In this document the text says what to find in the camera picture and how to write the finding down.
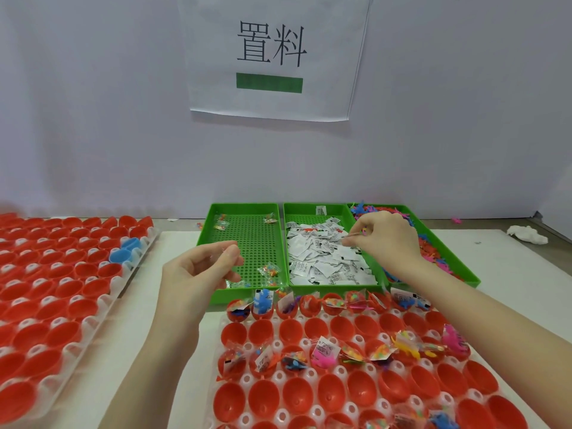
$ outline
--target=green tray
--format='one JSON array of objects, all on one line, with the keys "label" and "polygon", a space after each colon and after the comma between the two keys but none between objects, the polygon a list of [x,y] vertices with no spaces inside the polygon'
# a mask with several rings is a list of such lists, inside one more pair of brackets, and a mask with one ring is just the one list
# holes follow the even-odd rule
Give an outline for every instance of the green tray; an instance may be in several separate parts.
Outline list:
[{"label": "green tray", "polygon": [[[266,224],[263,219],[274,212],[278,223]],[[214,229],[217,216],[226,214],[226,230]],[[197,245],[232,241],[239,243],[244,265],[234,268],[243,280],[252,284],[252,288],[217,290],[211,298],[211,304],[225,304],[252,294],[253,288],[265,287],[267,279],[257,268],[266,263],[274,263],[282,270],[284,279],[288,277],[284,257],[284,242],[280,227],[280,210],[276,203],[213,203],[206,216]]]},{"label": "green tray", "polygon": [[[353,206],[354,204],[356,203],[348,203],[348,208]],[[413,221],[413,225],[415,226],[417,233],[427,235],[429,242],[435,248],[437,248],[437,250],[439,250],[441,257],[447,261],[449,268],[454,273],[458,274],[459,277],[461,277],[462,281],[464,281],[466,284],[468,284],[473,288],[476,288],[481,283],[480,278],[477,277],[475,274],[473,274],[473,272],[470,269],[468,269],[468,267],[465,266],[465,264],[462,263],[461,260],[457,256],[455,256],[451,250],[447,248],[447,245],[443,244],[441,240],[437,238],[435,234],[431,230],[429,230],[429,228],[425,226],[425,224],[423,224],[421,220],[418,219],[417,216],[413,212],[411,212],[411,209],[409,209],[407,206],[405,205],[372,205],[372,206],[383,206],[385,208],[394,208],[397,209],[399,212],[403,212],[404,214],[409,214],[409,217]]]},{"label": "green tray", "polygon": [[[316,206],[325,206],[328,215],[316,215]],[[344,226],[344,229],[349,232],[355,223],[354,216],[345,204],[340,203],[284,203],[284,223],[289,221],[294,221],[298,224],[318,224],[323,223],[330,217],[336,217],[340,219],[340,225]],[[286,260],[288,261],[290,257],[288,256],[288,244],[285,245],[286,250]],[[388,286],[388,281],[383,269],[374,260],[373,257],[367,253],[362,253],[364,260],[371,268],[372,274],[377,280],[377,285],[372,283],[371,285],[292,285],[290,283],[290,274],[288,275],[288,282],[294,288],[294,292],[298,295],[304,295],[307,293],[320,291],[320,295],[324,296],[326,293],[343,293],[348,290],[356,289],[369,289],[369,290],[379,290],[382,286],[381,283]]]}]

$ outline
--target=person's left hand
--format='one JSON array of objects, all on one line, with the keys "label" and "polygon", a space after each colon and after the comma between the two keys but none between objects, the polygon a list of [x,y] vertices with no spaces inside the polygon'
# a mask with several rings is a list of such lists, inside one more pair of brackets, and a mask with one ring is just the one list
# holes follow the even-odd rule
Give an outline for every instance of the person's left hand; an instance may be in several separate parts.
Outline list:
[{"label": "person's left hand", "polygon": [[157,309],[149,336],[177,346],[186,361],[198,343],[198,324],[216,289],[240,281],[233,266],[244,265],[236,241],[199,245],[163,266]]}]

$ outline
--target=hand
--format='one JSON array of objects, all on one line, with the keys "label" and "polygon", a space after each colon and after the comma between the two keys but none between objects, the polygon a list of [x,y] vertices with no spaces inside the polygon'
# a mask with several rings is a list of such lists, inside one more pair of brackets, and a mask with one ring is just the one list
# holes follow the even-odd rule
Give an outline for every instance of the hand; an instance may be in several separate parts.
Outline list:
[{"label": "hand", "polygon": [[198,343],[198,324],[216,289],[240,281],[233,266],[244,265],[236,241],[199,245],[163,266],[152,341],[175,346],[186,364]]},{"label": "hand", "polygon": [[400,214],[384,210],[362,215],[349,233],[361,233],[362,228],[366,228],[366,235],[347,236],[341,240],[342,245],[360,247],[397,276],[421,265],[417,231]]}]

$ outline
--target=table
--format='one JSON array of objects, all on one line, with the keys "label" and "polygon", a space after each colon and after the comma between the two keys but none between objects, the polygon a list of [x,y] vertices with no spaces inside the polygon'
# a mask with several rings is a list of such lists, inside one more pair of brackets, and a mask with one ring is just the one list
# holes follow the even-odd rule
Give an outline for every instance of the table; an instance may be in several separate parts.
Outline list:
[{"label": "table", "polygon": [[[500,230],[435,230],[435,234],[481,278],[480,291],[572,341],[572,313],[568,310],[572,277]],[[32,425],[15,427],[97,428],[149,331],[161,266],[195,246],[198,235],[197,231],[165,231],[160,235],[52,411]],[[196,428],[197,422],[203,421],[206,394],[201,386],[211,382],[211,368],[216,361],[213,350],[223,312],[220,307],[209,311],[201,322],[197,350],[182,373],[175,395],[171,429]],[[529,427],[547,427],[500,378],[499,383],[523,412]]]}]

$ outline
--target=white wall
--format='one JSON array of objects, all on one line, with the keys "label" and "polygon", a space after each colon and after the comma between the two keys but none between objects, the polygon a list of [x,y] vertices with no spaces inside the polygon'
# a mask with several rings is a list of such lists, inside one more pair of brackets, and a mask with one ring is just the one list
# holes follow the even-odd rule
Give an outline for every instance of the white wall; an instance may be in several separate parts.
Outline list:
[{"label": "white wall", "polygon": [[530,216],[572,159],[572,0],[374,0],[349,122],[188,111],[175,0],[1,0],[0,202]]},{"label": "white wall", "polygon": [[572,239],[572,164],[550,190],[539,211],[544,224]]}]

